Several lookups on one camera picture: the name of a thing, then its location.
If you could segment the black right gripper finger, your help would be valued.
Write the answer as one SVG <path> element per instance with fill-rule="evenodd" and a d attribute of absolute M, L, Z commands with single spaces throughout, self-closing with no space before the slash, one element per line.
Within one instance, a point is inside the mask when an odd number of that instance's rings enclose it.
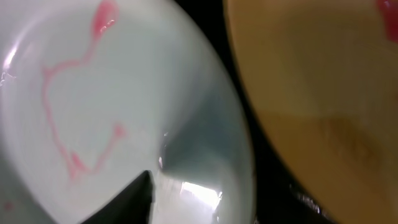
<path fill-rule="evenodd" d="M 148 224 L 153 201 L 152 174 L 145 170 L 82 224 Z"/>

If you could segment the yellow plate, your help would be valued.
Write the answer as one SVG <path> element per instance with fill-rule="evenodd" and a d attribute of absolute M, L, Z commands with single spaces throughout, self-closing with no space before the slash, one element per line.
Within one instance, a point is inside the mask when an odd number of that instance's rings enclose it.
<path fill-rule="evenodd" d="M 225 9 L 246 94 L 298 182 L 340 223 L 396 223 L 397 1 Z"/>

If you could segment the mint plate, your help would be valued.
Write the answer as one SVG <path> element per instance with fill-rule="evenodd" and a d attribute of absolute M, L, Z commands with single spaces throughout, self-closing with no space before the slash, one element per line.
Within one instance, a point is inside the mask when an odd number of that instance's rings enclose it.
<path fill-rule="evenodd" d="M 229 75 L 172 1 L 1 2 L 1 222 L 82 223 L 149 170 L 149 223 L 252 223 Z"/>

